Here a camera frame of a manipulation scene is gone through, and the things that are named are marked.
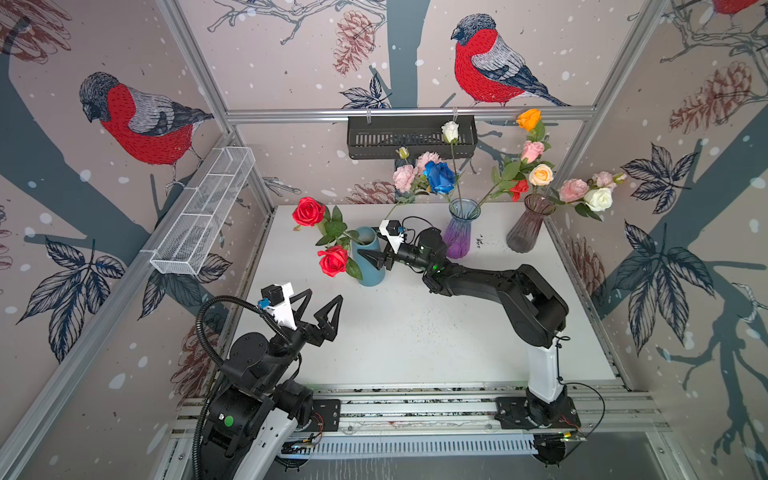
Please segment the blue purple glass vase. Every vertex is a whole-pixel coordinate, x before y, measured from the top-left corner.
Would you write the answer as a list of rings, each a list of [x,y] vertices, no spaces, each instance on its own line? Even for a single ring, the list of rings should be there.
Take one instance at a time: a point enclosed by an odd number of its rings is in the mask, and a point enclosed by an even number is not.
[[[443,231],[442,238],[447,246],[446,256],[458,260],[470,250],[472,222],[481,214],[481,207],[472,199],[454,199],[449,205],[451,220]]]

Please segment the blue rose stem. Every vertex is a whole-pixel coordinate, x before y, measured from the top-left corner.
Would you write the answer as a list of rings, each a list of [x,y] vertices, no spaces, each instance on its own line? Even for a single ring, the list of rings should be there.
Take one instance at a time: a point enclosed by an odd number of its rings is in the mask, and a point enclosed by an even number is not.
[[[415,202],[420,197],[425,197],[425,196],[437,196],[437,197],[443,198],[447,202],[450,202],[452,200],[452,195],[455,191],[453,170],[445,162],[442,162],[439,164],[429,163],[426,167],[426,173],[427,173],[427,179],[429,180],[430,186],[432,187],[433,194],[418,196]],[[398,204],[397,202],[395,202],[395,204],[387,213],[387,215],[384,217],[384,219],[389,219],[393,214],[394,210],[398,206],[408,205],[408,204]]]

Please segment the mauve glass vase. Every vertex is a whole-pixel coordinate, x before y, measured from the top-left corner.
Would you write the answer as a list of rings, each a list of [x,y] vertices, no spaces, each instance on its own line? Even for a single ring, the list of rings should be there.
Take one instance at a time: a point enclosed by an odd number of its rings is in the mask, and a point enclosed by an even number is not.
[[[506,236],[507,246],[521,254],[534,248],[544,220],[555,210],[555,205],[540,194],[527,196],[524,206],[525,211]]]

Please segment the white rose stem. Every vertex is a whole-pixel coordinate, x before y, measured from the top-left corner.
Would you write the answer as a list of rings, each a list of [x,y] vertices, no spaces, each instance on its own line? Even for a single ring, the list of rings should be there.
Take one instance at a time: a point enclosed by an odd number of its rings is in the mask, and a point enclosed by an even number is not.
[[[463,201],[463,195],[460,187],[460,171],[456,162],[455,148],[459,140],[459,125],[455,120],[450,120],[441,127],[443,140],[449,145],[451,151],[451,165],[454,173],[454,190],[458,195],[459,202]]]
[[[589,190],[584,197],[575,205],[575,212],[585,218],[591,218],[597,221],[601,220],[599,215],[610,208],[613,204],[613,193],[609,187]]]

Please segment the single pink rose stem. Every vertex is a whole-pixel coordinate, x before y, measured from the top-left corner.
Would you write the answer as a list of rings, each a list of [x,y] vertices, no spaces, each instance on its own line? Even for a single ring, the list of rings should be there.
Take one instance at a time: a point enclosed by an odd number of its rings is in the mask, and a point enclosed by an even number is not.
[[[552,167],[542,160],[546,150],[543,142],[526,141],[520,156],[506,159],[492,173],[493,198],[508,194],[515,199],[534,188],[549,186],[554,180]]]

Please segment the pink carnation stem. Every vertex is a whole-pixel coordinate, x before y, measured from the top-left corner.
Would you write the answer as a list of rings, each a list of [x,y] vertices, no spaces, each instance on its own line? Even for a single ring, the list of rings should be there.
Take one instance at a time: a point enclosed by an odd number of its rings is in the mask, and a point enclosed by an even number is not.
[[[570,179],[564,182],[559,190],[559,199],[566,204],[573,204],[581,200],[584,195],[592,189],[609,187],[613,190],[624,183],[627,176],[625,173],[612,174],[611,172],[601,171],[594,174],[588,180]]]

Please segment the orange rose stem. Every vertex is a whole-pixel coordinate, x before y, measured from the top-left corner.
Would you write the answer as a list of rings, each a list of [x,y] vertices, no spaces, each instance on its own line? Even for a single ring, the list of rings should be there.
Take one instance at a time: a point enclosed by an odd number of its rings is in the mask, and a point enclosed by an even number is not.
[[[521,172],[534,188],[547,187],[554,179],[553,167],[543,160],[550,149],[542,112],[529,109],[517,117],[517,125],[526,131],[526,141],[520,154]]]

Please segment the small red rose stem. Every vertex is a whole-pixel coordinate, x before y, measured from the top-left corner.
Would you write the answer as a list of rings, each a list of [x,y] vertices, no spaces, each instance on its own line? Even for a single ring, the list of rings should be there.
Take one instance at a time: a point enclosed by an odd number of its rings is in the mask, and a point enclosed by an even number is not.
[[[329,247],[318,251],[317,255],[320,258],[320,268],[325,275],[335,277],[340,273],[346,273],[356,280],[361,281],[363,279],[360,267],[343,246]]]

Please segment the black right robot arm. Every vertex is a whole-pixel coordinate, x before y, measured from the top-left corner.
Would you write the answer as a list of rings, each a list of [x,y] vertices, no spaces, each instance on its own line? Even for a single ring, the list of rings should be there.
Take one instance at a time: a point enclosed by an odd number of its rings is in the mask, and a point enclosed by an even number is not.
[[[523,264],[503,271],[465,267],[447,258],[448,247],[435,227],[423,230],[411,244],[405,241],[398,221],[384,221],[378,237],[387,242],[384,249],[361,254],[372,267],[390,270],[399,262],[419,272],[433,294],[500,304],[514,332],[527,345],[529,379],[522,421],[528,428],[536,428],[564,418],[570,406],[560,375],[559,348],[569,307],[533,266]]]

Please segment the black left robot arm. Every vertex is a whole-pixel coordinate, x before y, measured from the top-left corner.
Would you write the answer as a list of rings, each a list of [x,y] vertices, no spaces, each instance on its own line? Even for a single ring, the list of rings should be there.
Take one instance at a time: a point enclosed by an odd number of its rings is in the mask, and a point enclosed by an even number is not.
[[[274,463],[298,470],[322,436],[339,428],[339,401],[316,401],[313,391],[287,371],[301,366],[304,346],[320,347],[336,339],[342,296],[320,308],[308,323],[302,317],[311,290],[291,295],[286,287],[270,285],[262,295],[257,304],[216,296],[196,317],[199,344],[219,372],[194,431],[191,462],[196,479],[262,479]],[[256,314],[273,336],[246,333],[221,356],[204,325],[208,310],[219,303]]]

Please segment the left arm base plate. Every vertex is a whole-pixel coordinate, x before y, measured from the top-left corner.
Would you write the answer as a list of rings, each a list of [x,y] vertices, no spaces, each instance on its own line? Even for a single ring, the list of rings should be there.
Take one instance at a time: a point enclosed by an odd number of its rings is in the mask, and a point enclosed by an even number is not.
[[[341,401],[338,399],[314,399],[310,423],[306,431],[312,433],[337,432],[341,417]]]

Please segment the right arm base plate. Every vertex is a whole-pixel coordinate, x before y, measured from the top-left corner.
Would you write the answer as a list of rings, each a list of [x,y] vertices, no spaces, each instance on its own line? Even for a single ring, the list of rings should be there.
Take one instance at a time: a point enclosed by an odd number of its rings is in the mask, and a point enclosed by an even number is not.
[[[503,430],[578,430],[582,427],[574,402],[567,395],[561,395],[552,403],[536,396],[499,397],[494,403],[494,419]]]

